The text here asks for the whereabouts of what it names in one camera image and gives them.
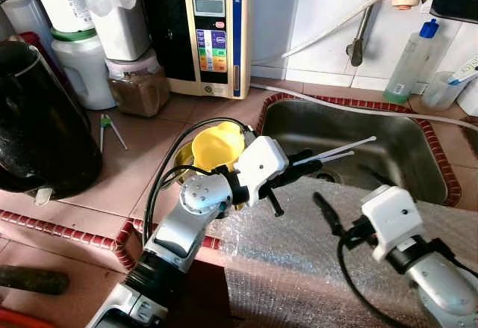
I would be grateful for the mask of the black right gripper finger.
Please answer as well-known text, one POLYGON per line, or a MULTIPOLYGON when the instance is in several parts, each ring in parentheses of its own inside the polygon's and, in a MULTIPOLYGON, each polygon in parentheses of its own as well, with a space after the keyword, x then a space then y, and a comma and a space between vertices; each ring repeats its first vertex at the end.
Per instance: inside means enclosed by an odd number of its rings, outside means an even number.
POLYGON ((373 170, 372 167, 369 167, 365 164, 360 164, 358 170, 362 174, 362 183, 359 185, 360 188, 368 189, 369 191, 374 191, 379 187, 392 187, 393 181, 388 177, 379 174, 373 170))
POLYGON ((341 219, 338 213, 332 208, 330 202, 325 199, 320 192, 314 192, 313 202, 320 209, 320 213, 326 223, 330 226, 331 233, 344 233, 344 226, 341 225, 341 219))

